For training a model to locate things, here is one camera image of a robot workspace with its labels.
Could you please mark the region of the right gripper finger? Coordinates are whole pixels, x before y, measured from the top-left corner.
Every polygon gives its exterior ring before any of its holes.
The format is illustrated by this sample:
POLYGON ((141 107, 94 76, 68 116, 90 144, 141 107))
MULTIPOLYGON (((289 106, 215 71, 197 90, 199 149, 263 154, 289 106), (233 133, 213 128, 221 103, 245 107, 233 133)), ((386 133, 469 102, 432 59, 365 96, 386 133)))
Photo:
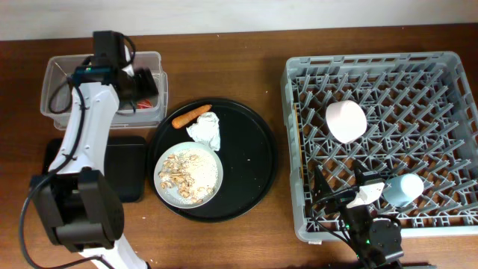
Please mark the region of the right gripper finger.
POLYGON ((369 171, 360 161, 353 161, 353 170, 357 183, 365 183, 373 179, 373 171, 369 171))
POLYGON ((314 168, 314 195, 317 198, 325 197, 331 193, 331 188, 319 167, 314 168))

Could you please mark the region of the red snack wrapper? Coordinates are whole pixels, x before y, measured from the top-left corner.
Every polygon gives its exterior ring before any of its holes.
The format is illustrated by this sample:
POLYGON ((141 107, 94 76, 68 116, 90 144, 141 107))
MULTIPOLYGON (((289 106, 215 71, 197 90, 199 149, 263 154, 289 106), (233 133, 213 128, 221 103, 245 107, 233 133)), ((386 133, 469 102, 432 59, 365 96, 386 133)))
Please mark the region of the red snack wrapper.
POLYGON ((136 104, 136 107, 138 109, 150 109, 150 108, 154 108, 154 105, 150 102, 149 99, 144 99, 142 101, 139 101, 136 104))

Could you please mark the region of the blue plastic cup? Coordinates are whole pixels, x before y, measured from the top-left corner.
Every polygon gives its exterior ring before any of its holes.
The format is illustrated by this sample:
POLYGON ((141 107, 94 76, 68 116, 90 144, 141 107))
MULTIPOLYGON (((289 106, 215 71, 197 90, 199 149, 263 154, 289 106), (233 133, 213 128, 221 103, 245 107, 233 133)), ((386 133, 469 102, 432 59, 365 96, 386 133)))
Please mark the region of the blue plastic cup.
POLYGON ((418 198, 424 190, 421 178, 413 173, 388 179, 382 195, 394 207, 404 207, 418 198))

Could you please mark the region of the orange carrot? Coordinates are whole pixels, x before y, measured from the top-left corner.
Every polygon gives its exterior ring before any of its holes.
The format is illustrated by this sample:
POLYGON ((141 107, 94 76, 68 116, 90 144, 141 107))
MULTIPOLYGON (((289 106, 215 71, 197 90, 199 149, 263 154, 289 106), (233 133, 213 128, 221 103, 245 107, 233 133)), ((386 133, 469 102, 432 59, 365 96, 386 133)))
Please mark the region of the orange carrot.
POLYGON ((198 108, 193 109, 181 116, 176 117, 172 121, 172 125, 174 129, 180 129, 183 126, 186 126, 189 122, 196 119, 197 117, 201 116, 202 114, 210 111, 212 105, 203 105, 198 108))

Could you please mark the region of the white napkin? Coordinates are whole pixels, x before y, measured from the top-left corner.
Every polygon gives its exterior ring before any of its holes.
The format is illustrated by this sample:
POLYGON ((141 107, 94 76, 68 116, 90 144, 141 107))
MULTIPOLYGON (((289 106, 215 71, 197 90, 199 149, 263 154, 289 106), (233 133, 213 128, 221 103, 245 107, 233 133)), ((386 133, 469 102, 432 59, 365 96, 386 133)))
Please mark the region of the white napkin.
POLYGON ((220 150, 220 124, 214 112, 206 112, 197 118, 196 123, 186 128, 188 135, 197 143, 220 150))

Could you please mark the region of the grey plate with food scraps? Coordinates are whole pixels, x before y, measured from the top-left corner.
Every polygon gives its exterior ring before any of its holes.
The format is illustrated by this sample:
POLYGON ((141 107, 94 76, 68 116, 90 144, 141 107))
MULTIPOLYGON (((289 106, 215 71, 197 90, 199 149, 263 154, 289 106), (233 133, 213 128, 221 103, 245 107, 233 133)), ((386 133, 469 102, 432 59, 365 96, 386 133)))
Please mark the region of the grey plate with food scraps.
POLYGON ((179 143, 158 159, 154 188, 168 205, 180 209, 198 208, 212 201, 223 182, 223 166, 208 146, 179 143))

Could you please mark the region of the wooden chopstick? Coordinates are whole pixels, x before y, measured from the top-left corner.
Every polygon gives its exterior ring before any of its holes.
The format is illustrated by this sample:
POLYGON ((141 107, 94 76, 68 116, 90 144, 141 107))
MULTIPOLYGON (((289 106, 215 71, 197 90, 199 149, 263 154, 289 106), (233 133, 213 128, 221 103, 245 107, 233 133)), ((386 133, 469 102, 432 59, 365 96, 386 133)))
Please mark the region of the wooden chopstick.
POLYGON ((299 131, 299 117, 298 117, 298 110, 297 110, 297 104, 294 104, 294 119, 296 123, 296 135, 297 135, 297 143, 298 143, 298 150, 299 150, 299 171, 300 171, 300 178, 304 180, 304 172, 303 172, 303 159, 302 159, 302 142, 301 142, 301 134, 299 131))

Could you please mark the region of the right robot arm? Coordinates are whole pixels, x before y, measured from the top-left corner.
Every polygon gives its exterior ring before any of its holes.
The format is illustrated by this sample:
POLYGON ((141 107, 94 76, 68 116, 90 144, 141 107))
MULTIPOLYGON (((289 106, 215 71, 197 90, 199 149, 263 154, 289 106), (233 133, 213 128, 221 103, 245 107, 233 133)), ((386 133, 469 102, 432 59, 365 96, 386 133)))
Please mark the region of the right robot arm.
POLYGON ((385 188, 379 173, 353 162, 356 183, 340 191, 329 186, 320 168, 314 169, 314 196, 309 209, 314 224, 343 241, 354 251, 363 268, 401 268, 401 222, 386 214, 373 215, 369 205, 377 201, 385 188), (338 214, 339 234, 319 221, 319 212, 338 214))

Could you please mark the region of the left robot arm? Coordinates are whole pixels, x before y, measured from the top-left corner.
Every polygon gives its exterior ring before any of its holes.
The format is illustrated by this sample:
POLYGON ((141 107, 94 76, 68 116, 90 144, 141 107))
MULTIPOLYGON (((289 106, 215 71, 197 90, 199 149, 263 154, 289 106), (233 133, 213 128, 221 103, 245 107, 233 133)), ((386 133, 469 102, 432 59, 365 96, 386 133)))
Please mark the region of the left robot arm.
POLYGON ((50 242, 82 257, 66 268, 92 262, 98 268, 148 268, 124 236, 122 203, 105 180, 105 151, 121 103, 158 94, 147 68, 133 67, 136 47, 117 31, 93 33, 94 53, 66 77, 71 108, 60 149, 44 176, 33 176, 19 217, 23 257, 24 223, 33 203, 50 242))

